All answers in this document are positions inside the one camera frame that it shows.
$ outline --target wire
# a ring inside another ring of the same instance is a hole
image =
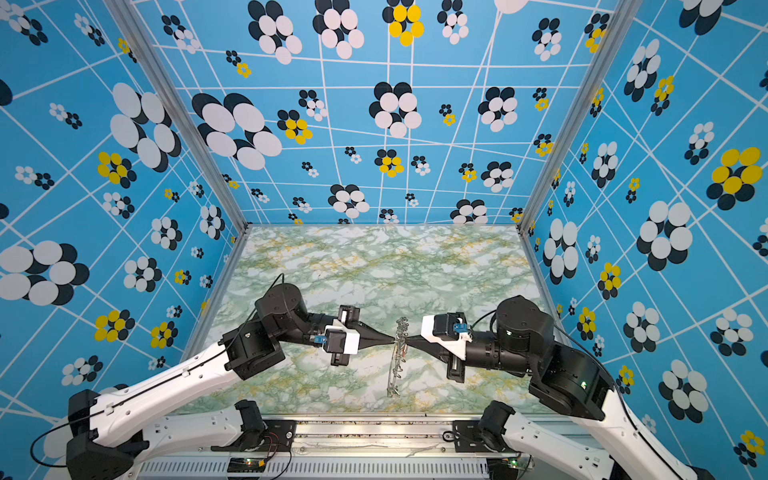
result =
[[[293,460],[293,452],[291,452],[291,448],[288,445],[286,445],[284,443],[277,443],[275,445],[281,445],[283,447],[286,447],[288,449],[288,455],[290,455],[290,457],[288,458],[288,463],[286,463],[286,466],[285,466],[285,468],[283,468],[283,471],[278,473],[277,477],[272,477],[270,480],[277,480],[278,478],[280,478],[283,475],[283,473],[287,472],[288,471],[288,467],[290,466],[290,463]]]
[[[277,276],[277,278],[275,279],[275,281],[274,281],[274,282],[272,282],[272,286],[274,286],[274,285],[275,285],[275,283],[277,283],[277,280],[278,280],[280,277],[282,277],[282,278],[283,278],[283,283],[285,283],[285,273],[281,273],[280,275],[278,275],[278,276]],[[240,335],[240,332],[242,332],[242,331],[243,331],[243,328],[245,327],[245,325],[247,325],[247,324],[248,324],[248,319],[250,319],[250,317],[253,315],[253,312],[255,312],[255,311],[256,311],[256,306],[254,305],[254,306],[253,306],[253,310],[251,310],[251,311],[250,311],[250,313],[248,314],[248,316],[246,317],[246,321],[245,321],[245,322],[243,322],[243,324],[242,324],[242,325],[240,325],[240,328],[237,330],[237,336],[239,336],[239,335]],[[201,366],[205,365],[206,363],[210,362],[211,360],[213,360],[213,359],[217,358],[218,356],[222,355],[223,353],[227,353],[227,352],[229,352],[230,348],[232,348],[232,346],[233,346],[233,345],[234,345],[234,342],[230,342],[229,346],[227,346],[227,348],[226,348],[226,349],[224,349],[224,350],[221,350],[219,353],[217,353],[216,355],[214,355],[214,356],[210,357],[209,359],[206,359],[206,360],[204,360],[204,361],[202,361],[202,362],[198,363],[197,365],[190,367],[190,368],[189,368],[187,371],[188,371],[188,372],[191,372],[192,370],[198,369],[198,368],[200,368]],[[177,375],[171,376],[171,377],[169,377],[169,378],[167,378],[167,379],[163,380],[162,382],[156,383],[156,384],[152,385],[151,387],[149,387],[149,388],[147,388],[147,389],[145,389],[145,390],[142,390],[142,391],[140,391],[139,393],[136,393],[136,394],[134,394],[134,395],[132,395],[132,396],[130,396],[130,397],[128,397],[128,398],[126,398],[125,400],[121,400],[120,402],[118,402],[118,403],[114,404],[114,405],[113,405],[113,408],[116,408],[116,407],[122,406],[122,405],[124,405],[126,402],[130,402],[131,400],[135,399],[135,398],[136,398],[136,397],[138,397],[139,395],[143,395],[143,394],[145,394],[146,392],[149,392],[149,391],[150,391],[150,390],[152,390],[152,389],[156,389],[156,388],[157,388],[157,387],[159,387],[159,386],[165,385],[166,383],[170,382],[171,380],[175,380],[175,379],[177,379],[177,378],[179,378],[179,377],[181,377],[181,376],[182,376],[182,373],[178,373]],[[44,438],[46,435],[48,435],[48,434],[50,434],[50,433],[52,433],[52,432],[55,432],[56,430],[59,430],[59,429],[63,429],[65,426],[68,426],[68,425],[74,425],[75,423],[79,423],[79,422],[82,422],[82,421],[84,421],[84,420],[87,420],[87,419],[89,419],[89,418],[91,418],[91,417],[95,417],[96,415],[100,415],[101,413],[104,413],[104,410],[101,410],[100,412],[96,412],[96,413],[91,413],[91,414],[90,414],[90,415],[88,415],[88,416],[85,416],[85,417],[83,417],[83,418],[81,418],[81,419],[77,419],[77,420],[74,420],[74,421],[72,421],[72,422],[66,422],[66,423],[63,423],[63,424],[61,424],[61,425],[59,425],[59,426],[57,426],[57,427],[54,427],[53,429],[50,429],[50,430],[48,430],[47,432],[45,432],[45,433],[43,433],[42,435],[40,435],[39,437],[37,437],[37,438],[36,438],[36,439],[35,439],[35,440],[32,442],[32,444],[29,446],[29,456],[31,456],[31,457],[32,457],[32,460],[33,460],[33,461],[35,461],[35,463],[37,463],[38,465],[42,465],[42,466],[44,466],[44,467],[48,467],[48,468],[67,468],[67,465],[52,465],[52,464],[50,464],[50,463],[45,463],[45,462],[42,462],[41,460],[38,460],[38,458],[35,456],[35,445],[37,444],[37,442],[39,442],[39,441],[40,441],[40,439]]]
[[[490,312],[488,312],[488,313],[486,313],[485,315],[483,315],[483,316],[481,316],[480,318],[478,318],[478,319],[477,319],[477,320],[476,320],[476,321],[475,321],[475,322],[472,324],[472,328],[474,329],[474,328],[475,328],[475,325],[477,325],[478,323],[480,323],[480,320],[484,319],[484,318],[485,318],[485,317],[487,317],[488,315],[490,315],[490,314],[492,314],[492,313],[495,313],[495,312],[496,312],[496,310],[491,310]]]
[[[645,442],[645,444],[646,444],[646,445],[648,445],[648,448],[649,448],[649,449],[650,449],[650,450],[651,450],[653,453],[655,453],[655,454],[656,454],[656,456],[657,456],[657,457],[658,457],[658,458],[659,458],[659,459],[660,459],[660,460],[661,460],[661,461],[662,461],[662,462],[663,462],[663,463],[664,463],[664,464],[665,464],[665,465],[666,465],[666,466],[667,466],[667,467],[668,467],[668,468],[669,468],[669,469],[672,471],[672,473],[674,473],[674,474],[675,474],[675,476],[676,476],[676,477],[678,477],[680,480],[684,480],[684,479],[683,479],[683,477],[681,477],[681,476],[680,476],[680,474],[679,474],[679,473],[677,473],[677,470],[675,470],[674,468],[672,468],[672,465],[670,465],[670,464],[667,462],[667,460],[665,460],[665,459],[664,459],[664,457],[662,457],[662,456],[661,456],[661,454],[660,454],[660,453],[659,453],[659,452],[658,452],[658,451],[657,451],[657,450],[654,448],[654,446],[653,446],[653,445],[651,445],[651,444],[650,444],[650,442],[649,442],[649,441],[648,441],[648,440],[647,440],[647,439],[646,439],[646,438],[643,436],[643,432],[641,432],[641,431],[640,431],[640,429],[637,427],[637,425],[635,425],[635,424],[634,424],[634,422],[632,421],[632,416],[629,414],[629,411],[627,410],[627,404],[626,404],[626,403],[624,403],[624,396],[621,394],[621,390],[619,390],[619,385],[616,383],[616,380],[614,380],[614,377],[611,375],[611,373],[610,373],[610,372],[608,372],[608,370],[605,368],[605,365],[603,365],[603,364],[600,362],[600,360],[598,360],[597,358],[595,358],[595,356],[594,356],[594,355],[592,355],[591,353],[589,353],[589,350],[585,349],[585,348],[584,348],[584,346],[583,346],[583,345],[581,345],[579,342],[577,342],[577,341],[576,341],[576,340],[575,340],[575,339],[574,339],[572,336],[568,335],[568,333],[566,333],[566,332],[565,332],[565,330],[563,330],[562,328],[560,328],[560,327],[559,327],[559,326],[557,326],[557,325],[555,325],[554,327],[555,327],[556,329],[560,330],[560,331],[561,331],[561,333],[563,333],[563,334],[564,334],[566,337],[568,337],[568,338],[569,338],[569,339],[570,339],[570,340],[571,340],[573,343],[575,343],[576,345],[578,345],[578,346],[579,346],[579,348],[581,348],[582,350],[584,350],[584,351],[587,353],[587,355],[589,355],[590,357],[592,357],[592,359],[593,359],[593,360],[594,360],[594,361],[595,361],[595,362],[596,362],[596,363],[597,363],[597,364],[600,366],[600,368],[601,368],[601,369],[603,369],[603,371],[605,372],[605,374],[606,374],[606,375],[608,375],[608,378],[610,378],[610,379],[611,379],[611,382],[613,383],[613,385],[614,385],[614,388],[616,389],[616,394],[617,394],[617,395],[618,395],[618,397],[619,397],[619,401],[621,402],[621,408],[624,410],[624,414],[627,416],[627,420],[629,420],[629,423],[630,423],[630,425],[632,425],[632,428],[634,429],[634,431],[635,431],[635,432],[636,432],[636,433],[637,433],[637,434],[640,436],[640,438],[641,438],[641,439],[643,439],[643,442]]]

